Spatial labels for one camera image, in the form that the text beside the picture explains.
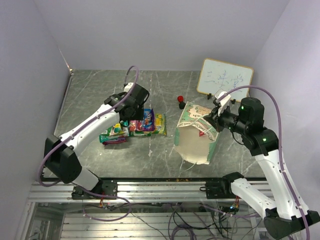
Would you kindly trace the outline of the purple pink snack packet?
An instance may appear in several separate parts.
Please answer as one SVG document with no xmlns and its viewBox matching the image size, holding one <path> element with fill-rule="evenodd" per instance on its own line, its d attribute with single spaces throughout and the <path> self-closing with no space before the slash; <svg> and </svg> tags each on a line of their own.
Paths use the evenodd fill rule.
<svg viewBox="0 0 320 240">
<path fill-rule="evenodd" d="M 129 132 L 135 132 L 137 130 L 137 121 L 131 120 L 128 125 Z"/>
</svg>

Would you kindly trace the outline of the yellow Fox's candy bag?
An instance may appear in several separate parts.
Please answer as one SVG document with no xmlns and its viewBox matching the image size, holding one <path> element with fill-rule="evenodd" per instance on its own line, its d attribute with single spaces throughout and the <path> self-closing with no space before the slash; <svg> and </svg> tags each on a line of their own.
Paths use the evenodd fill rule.
<svg viewBox="0 0 320 240">
<path fill-rule="evenodd" d="M 167 135 L 166 115 L 164 113 L 156 113 L 154 119 L 154 131 L 152 134 Z"/>
</svg>

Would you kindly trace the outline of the blue purple snack packet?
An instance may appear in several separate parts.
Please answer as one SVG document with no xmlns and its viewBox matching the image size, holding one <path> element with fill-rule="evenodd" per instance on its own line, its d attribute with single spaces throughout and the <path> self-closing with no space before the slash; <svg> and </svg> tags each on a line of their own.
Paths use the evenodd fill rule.
<svg viewBox="0 0 320 240">
<path fill-rule="evenodd" d="M 152 132 L 155 129 L 155 114 L 154 110 L 145 108 L 143 111 L 143 120 L 141 124 L 143 132 Z"/>
</svg>

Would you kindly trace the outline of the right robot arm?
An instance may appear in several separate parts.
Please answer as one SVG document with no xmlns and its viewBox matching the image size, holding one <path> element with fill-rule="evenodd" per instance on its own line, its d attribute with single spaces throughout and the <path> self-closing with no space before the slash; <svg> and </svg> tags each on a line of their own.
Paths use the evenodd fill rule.
<svg viewBox="0 0 320 240">
<path fill-rule="evenodd" d="M 258 162 L 268 182 L 273 199 L 270 199 L 238 172 L 224 176 L 226 182 L 220 186 L 226 198 L 234 195 L 244 200 L 262 218 L 269 235 L 280 240 L 306 230 L 320 221 L 317 211 L 310 210 L 300 196 L 281 159 L 279 139 L 276 133 L 264 126 L 265 108 L 254 97 L 245 97 L 240 102 L 238 114 L 231 113 L 229 97 L 221 101 L 214 99 L 215 107 L 204 119 L 215 130 L 228 129 L 241 136 L 243 145 Z"/>
</svg>

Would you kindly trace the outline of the teal snack packet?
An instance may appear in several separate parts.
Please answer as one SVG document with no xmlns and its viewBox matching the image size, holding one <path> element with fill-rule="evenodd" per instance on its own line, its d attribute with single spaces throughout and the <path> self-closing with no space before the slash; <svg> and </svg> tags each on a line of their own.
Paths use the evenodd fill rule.
<svg viewBox="0 0 320 240">
<path fill-rule="evenodd" d="M 126 126 L 117 123 L 99 135 L 99 142 L 102 144 L 104 141 L 119 137 L 129 137 L 129 130 Z"/>
</svg>

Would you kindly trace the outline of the pink Fox's candy bag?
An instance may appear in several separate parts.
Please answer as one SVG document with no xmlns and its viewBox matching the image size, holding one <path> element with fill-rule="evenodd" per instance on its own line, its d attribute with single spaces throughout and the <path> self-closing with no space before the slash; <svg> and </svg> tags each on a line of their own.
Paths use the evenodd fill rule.
<svg viewBox="0 0 320 240">
<path fill-rule="evenodd" d="M 126 137 L 117 137 L 117 138 L 113 138 L 113 139 L 109 139 L 109 140 L 103 141 L 102 144 L 104 146 L 107 146 L 107 145 L 121 144 L 121 143 L 125 143 L 125 142 L 127 142 L 127 138 Z"/>
</svg>

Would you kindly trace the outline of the green patterned paper bag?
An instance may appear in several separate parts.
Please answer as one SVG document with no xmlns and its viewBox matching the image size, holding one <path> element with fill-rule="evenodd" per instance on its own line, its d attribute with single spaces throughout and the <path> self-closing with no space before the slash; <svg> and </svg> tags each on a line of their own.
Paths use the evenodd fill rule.
<svg viewBox="0 0 320 240">
<path fill-rule="evenodd" d="M 180 172 L 186 172 L 196 165 L 210 164 L 219 139 L 219 133 L 204 119 L 210 112 L 207 107 L 186 103 L 174 136 L 174 150 L 182 158 Z"/>
</svg>

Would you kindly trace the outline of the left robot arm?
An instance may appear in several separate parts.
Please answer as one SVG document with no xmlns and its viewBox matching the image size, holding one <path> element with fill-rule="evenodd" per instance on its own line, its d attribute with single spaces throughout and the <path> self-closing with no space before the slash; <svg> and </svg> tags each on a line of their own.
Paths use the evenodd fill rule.
<svg viewBox="0 0 320 240">
<path fill-rule="evenodd" d="M 144 104 L 149 96 L 148 90 L 132 82 L 124 87 L 123 92 L 110 95 L 80 125 L 60 136 L 52 135 L 46 139 L 44 166 L 61 182 L 80 186 L 89 198 L 98 198 L 103 192 L 103 182 L 83 167 L 78 157 L 104 130 L 121 121 L 142 120 Z"/>
</svg>

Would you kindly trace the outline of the green snack packet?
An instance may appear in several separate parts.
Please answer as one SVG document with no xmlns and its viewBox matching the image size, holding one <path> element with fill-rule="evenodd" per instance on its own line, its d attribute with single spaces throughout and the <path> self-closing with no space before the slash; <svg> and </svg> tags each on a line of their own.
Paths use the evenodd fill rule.
<svg viewBox="0 0 320 240">
<path fill-rule="evenodd" d="M 130 137 L 150 137 L 152 135 L 151 131 L 130 131 Z"/>
</svg>

